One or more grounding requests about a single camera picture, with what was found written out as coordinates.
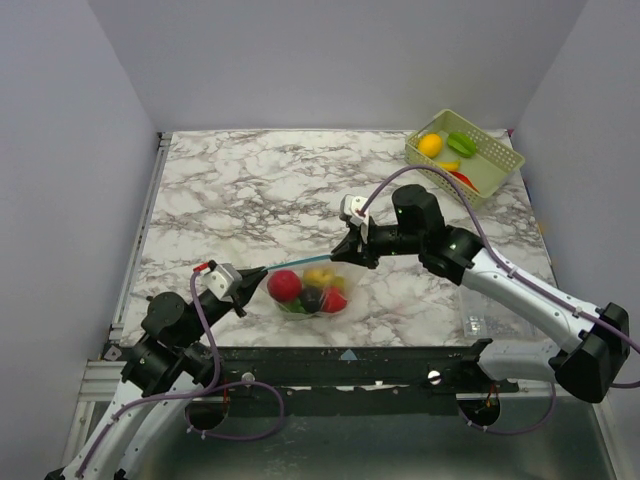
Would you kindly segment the yellow red mango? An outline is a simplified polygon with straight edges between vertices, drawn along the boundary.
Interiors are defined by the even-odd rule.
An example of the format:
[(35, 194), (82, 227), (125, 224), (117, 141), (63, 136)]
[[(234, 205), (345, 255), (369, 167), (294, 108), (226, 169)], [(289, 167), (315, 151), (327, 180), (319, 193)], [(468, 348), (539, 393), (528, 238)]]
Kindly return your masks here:
[(335, 276), (332, 280), (332, 285), (336, 288), (345, 289), (346, 288), (346, 280), (343, 276)]

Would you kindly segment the red pomegranate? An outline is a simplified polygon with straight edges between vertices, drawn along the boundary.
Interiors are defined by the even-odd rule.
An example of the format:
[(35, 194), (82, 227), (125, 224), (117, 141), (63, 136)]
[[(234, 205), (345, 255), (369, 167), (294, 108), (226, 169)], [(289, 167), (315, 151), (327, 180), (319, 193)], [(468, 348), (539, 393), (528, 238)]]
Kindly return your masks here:
[(302, 282), (294, 271), (275, 271), (268, 279), (267, 291), (275, 301), (289, 303), (302, 291)]

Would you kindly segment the beige pear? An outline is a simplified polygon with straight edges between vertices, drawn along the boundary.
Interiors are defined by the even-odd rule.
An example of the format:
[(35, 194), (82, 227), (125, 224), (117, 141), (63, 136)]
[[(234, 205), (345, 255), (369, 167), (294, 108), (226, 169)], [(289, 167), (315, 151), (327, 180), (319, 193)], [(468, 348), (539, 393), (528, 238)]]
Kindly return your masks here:
[(324, 288), (332, 284), (335, 277), (335, 270), (332, 268), (317, 267), (309, 268), (303, 272), (302, 280), (306, 285)]

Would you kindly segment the clear zip top bag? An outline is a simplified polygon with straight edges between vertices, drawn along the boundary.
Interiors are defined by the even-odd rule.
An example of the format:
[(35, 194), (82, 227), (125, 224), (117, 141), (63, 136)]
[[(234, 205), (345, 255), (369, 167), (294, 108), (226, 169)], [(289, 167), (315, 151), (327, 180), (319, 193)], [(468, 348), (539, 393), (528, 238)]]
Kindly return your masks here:
[(345, 312), (365, 273), (320, 255), (268, 267), (260, 288), (287, 320), (329, 318)]

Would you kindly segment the green white cabbage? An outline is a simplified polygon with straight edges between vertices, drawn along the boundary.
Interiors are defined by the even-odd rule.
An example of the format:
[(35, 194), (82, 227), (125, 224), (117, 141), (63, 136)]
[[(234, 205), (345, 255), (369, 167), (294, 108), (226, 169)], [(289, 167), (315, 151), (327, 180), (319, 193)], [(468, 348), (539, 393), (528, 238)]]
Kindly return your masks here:
[(287, 303), (278, 303), (277, 306), (285, 313), (307, 314), (307, 310), (304, 308), (299, 298), (295, 298), (291, 302)]

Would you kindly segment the red apple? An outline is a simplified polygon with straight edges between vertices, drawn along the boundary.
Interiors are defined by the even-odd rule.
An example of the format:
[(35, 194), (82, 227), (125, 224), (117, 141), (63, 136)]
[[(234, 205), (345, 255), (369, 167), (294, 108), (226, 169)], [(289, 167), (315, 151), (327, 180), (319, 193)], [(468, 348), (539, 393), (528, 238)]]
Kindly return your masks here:
[(348, 300), (339, 288), (329, 287), (325, 291), (322, 304), (322, 311), (324, 313), (334, 314), (341, 312), (347, 305)]

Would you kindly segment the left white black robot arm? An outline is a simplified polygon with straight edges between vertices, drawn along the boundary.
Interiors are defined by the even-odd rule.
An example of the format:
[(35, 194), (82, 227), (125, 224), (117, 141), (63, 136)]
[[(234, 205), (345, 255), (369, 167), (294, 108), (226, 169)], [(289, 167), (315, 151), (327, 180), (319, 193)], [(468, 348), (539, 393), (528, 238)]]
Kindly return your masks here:
[(236, 270), (211, 260), (194, 268), (193, 300), (175, 292), (148, 299), (143, 337), (134, 345), (111, 403), (79, 454), (48, 479), (112, 479), (135, 434), (155, 406), (180, 407), (214, 393), (222, 359), (211, 326), (244, 307), (267, 276), (264, 267)]

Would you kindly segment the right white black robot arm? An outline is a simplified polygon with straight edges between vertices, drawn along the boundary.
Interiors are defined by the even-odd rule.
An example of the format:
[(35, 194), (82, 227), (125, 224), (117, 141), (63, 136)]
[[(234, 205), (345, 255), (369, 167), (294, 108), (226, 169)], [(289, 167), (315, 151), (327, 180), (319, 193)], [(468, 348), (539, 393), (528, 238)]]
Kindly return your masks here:
[(478, 235), (446, 224), (436, 196), (420, 185), (394, 191), (394, 225), (376, 224), (365, 203), (359, 196), (343, 198), (340, 217), (349, 232), (332, 260), (374, 269), (382, 256), (414, 255), (431, 274), (498, 302), (547, 336), (539, 346), (489, 342), (460, 367), (467, 389), (528, 379), (556, 383), (585, 402), (603, 400), (630, 353), (622, 307), (579, 300), (517, 267)]

